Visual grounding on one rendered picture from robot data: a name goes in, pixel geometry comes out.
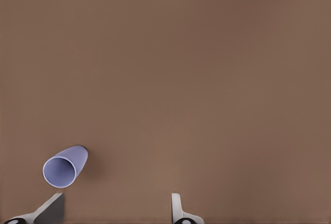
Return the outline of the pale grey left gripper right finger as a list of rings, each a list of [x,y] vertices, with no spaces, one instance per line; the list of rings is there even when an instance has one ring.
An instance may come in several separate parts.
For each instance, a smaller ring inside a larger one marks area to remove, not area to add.
[[[180,194],[171,194],[172,224],[204,224],[204,220],[197,215],[186,213],[182,208]]]

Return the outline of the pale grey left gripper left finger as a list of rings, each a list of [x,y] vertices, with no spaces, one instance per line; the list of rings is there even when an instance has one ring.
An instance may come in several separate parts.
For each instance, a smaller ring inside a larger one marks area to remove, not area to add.
[[[3,224],[62,224],[65,216],[65,195],[56,193],[34,212],[12,217]]]

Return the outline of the purple cup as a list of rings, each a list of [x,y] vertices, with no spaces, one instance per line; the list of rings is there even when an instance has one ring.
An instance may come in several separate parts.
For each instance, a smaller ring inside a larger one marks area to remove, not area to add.
[[[73,184],[88,159],[88,150],[81,145],[71,146],[49,158],[43,165],[43,177],[55,188]]]

